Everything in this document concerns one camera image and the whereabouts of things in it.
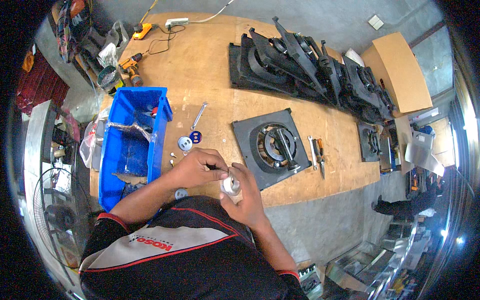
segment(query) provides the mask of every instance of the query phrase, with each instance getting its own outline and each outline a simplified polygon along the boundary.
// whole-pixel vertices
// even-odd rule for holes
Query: wooden workbench
[[[206,13],[169,12],[148,16],[146,22],[164,26],[170,18],[189,17],[201,20]],[[271,24],[219,15],[207,23],[190,24],[170,41],[170,50],[156,55],[145,55],[139,63],[144,86],[168,88],[167,97],[173,111],[173,122],[168,123],[163,149],[162,173],[171,169],[170,153],[178,162],[182,151],[177,140],[189,135],[190,127],[204,101],[208,106],[203,112],[196,130],[203,135],[201,148],[217,149],[230,165],[243,163],[240,149],[231,127],[232,121],[243,120],[274,111],[291,108],[300,138],[312,159],[307,136],[322,138],[325,152],[325,180],[320,169],[308,168],[264,191],[264,206],[275,206],[322,198],[350,191],[380,180],[378,162],[362,162],[355,118],[325,106],[303,101],[283,94],[243,91],[230,88],[228,73],[228,44],[240,44],[240,37],[250,27],[266,36],[279,36]],[[160,30],[148,34],[142,41],[130,41],[120,61],[138,52],[145,52],[153,39],[166,39]],[[152,51],[166,48],[166,42],[158,42]],[[332,49],[328,54],[341,61]],[[105,97],[100,110],[111,105]],[[189,189],[189,195],[203,194],[218,197],[219,182]],[[91,191],[98,195],[98,173],[92,172]]]

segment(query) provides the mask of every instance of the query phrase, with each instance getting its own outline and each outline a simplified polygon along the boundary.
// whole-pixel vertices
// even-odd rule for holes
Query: hand
[[[216,169],[205,170],[206,165]],[[227,164],[217,150],[194,148],[166,176],[177,188],[192,188],[225,179],[227,172]]]
[[[262,197],[252,172],[246,166],[238,163],[232,163],[232,167],[228,170],[240,182],[242,200],[234,204],[227,194],[221,192],[220,204],[222,207],[232,219],[253,230],[259,230],[261,227],[269,225],[270,222],[264,213]]]

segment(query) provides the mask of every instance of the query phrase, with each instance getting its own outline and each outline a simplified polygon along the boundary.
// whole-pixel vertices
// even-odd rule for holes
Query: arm
[[[205,170],[206,165],[216,170]],[[121,199],[110,213],[126,224],[151,219],[169,202],[178,188],[191,188],[228,177],[228,167],[218,151],[195,148],[171,171]]]
[[[233,163],[228,169],[240,182],[243,199],[234,204],[225,193],[220,193],[220,203],[228,215],[247,225],[258,249],[276,270],[297,272],[297,265],[283,246],[264,213],[262,197],[253,174],[242,164]]]

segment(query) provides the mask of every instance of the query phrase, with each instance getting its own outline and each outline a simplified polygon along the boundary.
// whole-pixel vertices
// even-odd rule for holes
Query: open-end wrench
[[[318,166],[317,159],[315,158],[315,150],[313,149],[313,137],[311,135],[308,136],[308,141],[310,142],[310,151],[312,152],[313,169],[316,171],[318,170]]]
[[[208,103],[205,101],[202,105],[202,108],[200,108],[200,111],[198,112],[198,115],[197,117],[195,118],[195,122],[193,122],[193,125],[192,127],[190,127],[191,130],[194,130],[195,129],[195,126],[197,126],[197,123],[198,123],[198,120],[200,119],[200,117],[202,116],[202,113],[205,109],[205,107],[208,105]]]

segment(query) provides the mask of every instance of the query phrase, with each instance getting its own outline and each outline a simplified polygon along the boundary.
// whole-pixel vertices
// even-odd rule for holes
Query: light switch
[[[372,25],[375,30],[378,30],[384,24],[377,15],[374,15],[370,20],[368,20],[368,23]]]

